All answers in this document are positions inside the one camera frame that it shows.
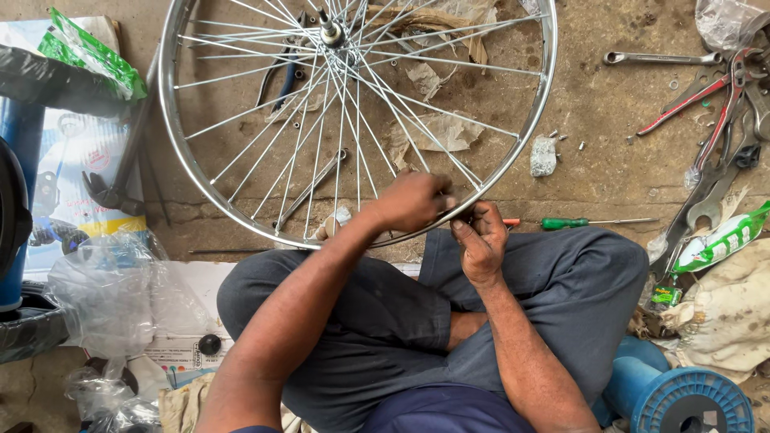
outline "red-handled pliers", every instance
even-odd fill
[[[767,74],[764,73],[756,73],[750,71],[745,64],[745,59],[747,57],[750,55],[759,54],[761,52],[761,49],[753,48],[739,50],[735,53],[735,55],[733,55],[728,71],[724,76],[715,81],[709,87],[706,87],[700,92],[695,93],[693,96],[690,96],[689,98],[682,101],[679,105],[661,114],[661,116],[658,117],[653,123],[650,123],[649,125],[639,130],[636,135],[643,136],[644,134],[649,133],[653,129],[657,128],[661,123],[665,122],[666,119],[669,119],[674,114],[682,111],[686,106],[695,101],[703,99],[707,95],[711,95],[713,92],[716,92],[722,87],[727,86],[728,97],[725,100],[725,104],[722,106],[721,112],[719,113],[719,119],[714,125],[714,132],[711,134],[711,137],[708,139],[708,141],[704,143],[701,151],[698,153],[698,157],[695,159],[695,168],[698,170],[698,172],[700,172],[703,170],[703,165],[711,155],[711,151],[714,150],[717,140],[719,140],[719,136],[722,135],[722,132],[725,129],[725,125],[731,122],[735,118],[735,115],[741,111],[739,107],[743,103],[743,87],[745,86],[746,82],[767,76]]]

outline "small green package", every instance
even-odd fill
[[[679,304],[681,289],[677,287],[655,286],[652,291],[652,310],[665,311]]]
[[[770,201],[766,201],[757,210],[725,221],[714,233],[694,238],[674,262],[671,273],[695,272],[724,260],[759,236],[769,213]]]
[[[131,103],[147,96],[147,88],[136,69],[90,33],[50,8],[53,25],[43,36],[38,51],[50,59],[80,66],[111,78],[115,91]]]

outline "man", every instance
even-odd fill
[[[320,433],[598,432],[589,406],[647,254],[592,227],[509,239],[480,201],[451,234],[428,234],[418,281],[362,257],[383,231],[418,230],[454,206],[449,187],[400,173],[321,250],[239,263],[217,300],[237,342],[198,431],[280,431],[283,401]]]

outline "pliers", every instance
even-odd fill
[[[725,126],[728,123],[731,123],[741,112],[741,107],[744,102],[743,87],[745,86],[746,82],[767,76],[765,73],[752,72],[749,68],[746,67],[745,64],[745,60],[748,57],[760,53],[762,53],[761,49],[746,48],[739,50],[730,60],[727,73],[724,74],[720,79],[715,81],[710,86],[704,88],[700,92],[695,93],[693,96],[690,96],[689,98],[680,102],[678,105],[674,106],[674,108],[664,112],[653,123],[650,123],[649,125],[640,129],[636,135],[643,136],[644,134],[649,133],[653,129],[660,126],[667,119],[670,119],[674,114],[682,111],[683,108],[690,105],[691,103],[711,95],[713,92],[716,92],[722,87],[727,87],[728,96],[725,100],[725,104],[722,106],[721,112],[719,113],[719,119],[714,125],[714,132],[711,133],[708,141],[703,144],[701,151],[695,158],[695,169],[700,173],[703,170],[704,164],[711,155],[711,151],[714,150],[719,137],[724,132]]]
[[[302,11],[299,16],[296,17],[297,22],[302,26],[302,28],[307,27],[307,14],[305,11]],[[301,36],[297,37],[291,37],[291,38],[284,38],[283,43],[287,45],[300,45],[303,41],[303,38]],[[296,53],[296,49],[292,49],[289,47],[284,47],[281,49],[279,54],[289,54],[291,52]],[[296,55],[289,55],[289,60],[296,60]],[[296,63],[295,62],[288,62],[283,58],[276,57],[273,60],[273,63],[270,64],[270,69],[265,72],[265,76],[262,78],[262,84],[259,85],[259,94],[256,97],[256,105],[255,107],[259,106],[260,103],[262,103],[262,97],[265,95],[265,90],[267,89],[267,83],[270,80],[270,77],[273,75],[273,72],[276,71],[277,68],[279,68],[283,63],[286,63],[286,78],[283,81],[283,87],[281,88],[280,93],[278,94],[278,101],[276,101],[276,104],[273,106],[273,108],[270,110],[270,112],[275,112],[278,109],[281,108],[283,105],[283,102],[286,100],[286,95],[288,95],[291,92],[292,87],[294,86],[294,79],[296,78],[295,73],[297,71]]]

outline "man's arm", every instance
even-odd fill
[[[197,431],[252,425],[281,431],[283,384],[315,347],[350,271],[386,230],[414,231],[454,206],[445,176],[399,173],[379,200],[364,207],[323,248],[267,297],[214,377]]]
[[[599,432],[578,385],[503,280],[508,231],[497,207],[477,202],[470,225],[453,220],[451,226],[460,242],[463,271],[487,308],[500,378],[516,412],[538,433]]]

